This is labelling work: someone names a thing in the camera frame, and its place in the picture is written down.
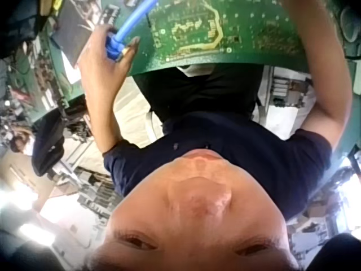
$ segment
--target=blue hose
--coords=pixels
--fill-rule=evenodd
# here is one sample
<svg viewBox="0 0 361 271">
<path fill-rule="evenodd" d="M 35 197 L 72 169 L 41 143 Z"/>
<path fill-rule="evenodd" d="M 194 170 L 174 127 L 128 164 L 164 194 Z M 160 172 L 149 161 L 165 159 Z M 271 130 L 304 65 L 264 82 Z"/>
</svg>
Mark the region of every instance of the blue hose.
<svg viewBox="0 0 361 271">
<path fill-rule="evenodd" d="M 121 52 L 125 48 L 122 44 L 123 39 L 139 23 L 141 18 L 153 9 L 157 1 L 158 0 L 144 0 L 125 21 L 118 33 L 112 37 L 108 37 L 106 47 L 110 59 L 117 60 L 121 56 Z"/>
</svg>

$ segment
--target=black pants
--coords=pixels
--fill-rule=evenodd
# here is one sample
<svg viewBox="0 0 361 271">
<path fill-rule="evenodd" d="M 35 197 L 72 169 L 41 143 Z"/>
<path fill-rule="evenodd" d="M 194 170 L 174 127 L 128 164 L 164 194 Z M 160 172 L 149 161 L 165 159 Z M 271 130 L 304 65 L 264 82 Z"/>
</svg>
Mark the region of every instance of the black pants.
<svg viewBox="0 0 361 271">
<path fill-rule="evenodd" d="M 32 166 L 37 176 L 43 176 L 64 155 L 64 123 L 58 109 L 40 121 L 32 155 Z"/>
<path fill-rule="evenodd" d="M 251 117 L 263 66 L 217 64 L 208 76 L 187 77 L 177 68 L 134 76 L 151 109 L 164 122 L 193 111 L 233 112 Z"/>
</svg>

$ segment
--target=hair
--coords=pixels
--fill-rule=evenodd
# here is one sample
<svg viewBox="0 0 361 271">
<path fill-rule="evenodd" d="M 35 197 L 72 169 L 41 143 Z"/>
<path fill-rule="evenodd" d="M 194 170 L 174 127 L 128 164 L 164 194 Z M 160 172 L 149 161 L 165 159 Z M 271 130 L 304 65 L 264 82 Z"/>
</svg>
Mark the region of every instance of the hair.
<svg viewBox="0 0 361 271">
<path fill-rule="evenodd" d="M 17 140 L 23 140 L 23 139 L 22 139 L 22 137 L 19 137 L 19 136 L 13 137 L 12 140 L 10 140 L 10 145 L 9 145 L 10 150 L 15 153 L 20 152 L 19 148 L 16 145 Z"/>
</svg>

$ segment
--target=workbench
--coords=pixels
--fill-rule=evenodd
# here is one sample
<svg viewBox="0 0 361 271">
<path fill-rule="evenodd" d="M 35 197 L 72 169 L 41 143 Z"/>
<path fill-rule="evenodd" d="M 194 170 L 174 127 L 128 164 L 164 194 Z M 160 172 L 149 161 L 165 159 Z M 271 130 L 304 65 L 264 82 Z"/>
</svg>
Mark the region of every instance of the workbench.
<svg viewBox="0 0 361 271">
<path fill-rule="evenodd" d="M 325 5 L 345 55 L 361 55 L 361 30 L 350 22 L 349 11 L 338 0 L 325 0 Z M 102 9 L 109 13 L 118 9 L 114 18 L 116 28 L 134 11 L 121 0 L 102 0 Z M 50 25 L 46 25 L 39 41 L 50 52 L 65 101 L 69 102 L 82 95 L 83 90 L 80 82 L 73 85 L 67 82 L 61 51 L 49 41 L 51 32 Z M 129 75 L 200 63 L 257 63 L 308 71 L 296 27 L 276 0 L 159 0 L 125 43 L 134 36 L 141 37 L 141 43 Z M 349 67 L 354 80 L 356 63 L 349 61 Z M 32 70 L 26 76 L 18 76 L 33 94 L 39 91 Z M 334 166 L 339 166 L 342 157 L 361 137 L 360 103 L 360 96 L 355 95 L 353 115 L 334 155 Z M 44 106 L 37 103 L 29 115 L 36 121 L 45 112 Z"/>
</svg>

